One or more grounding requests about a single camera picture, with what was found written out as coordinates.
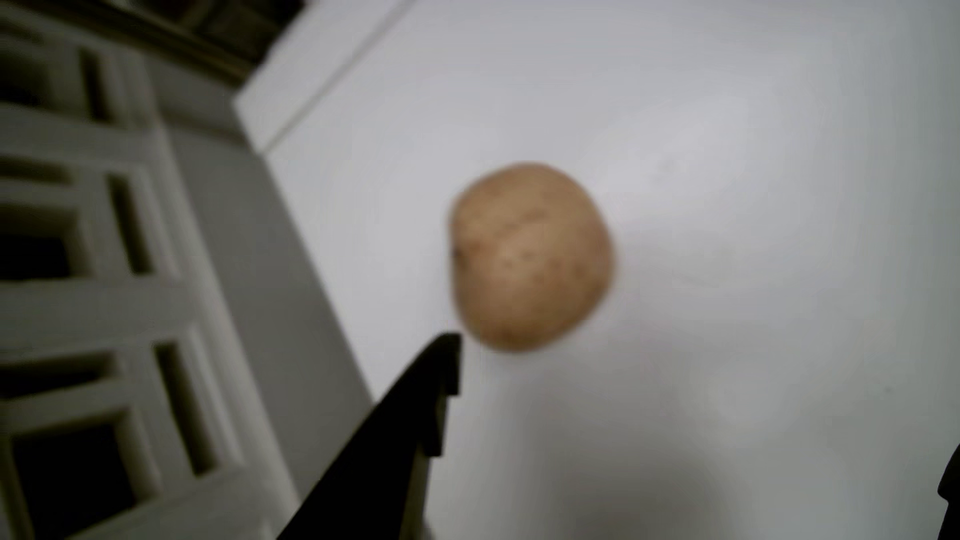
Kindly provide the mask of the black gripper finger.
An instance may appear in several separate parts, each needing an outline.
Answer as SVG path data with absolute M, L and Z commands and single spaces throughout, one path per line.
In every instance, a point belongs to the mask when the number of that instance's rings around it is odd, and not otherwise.
M 460 333 L 441 333 L 360 424 L 278 539 L 422 539 L 430 462 L 460 394 Z
M 960 447 L 957 446 L 938 485 L 938 495 L 946 501 L 938 539 L 959 539 L 959 454 Z

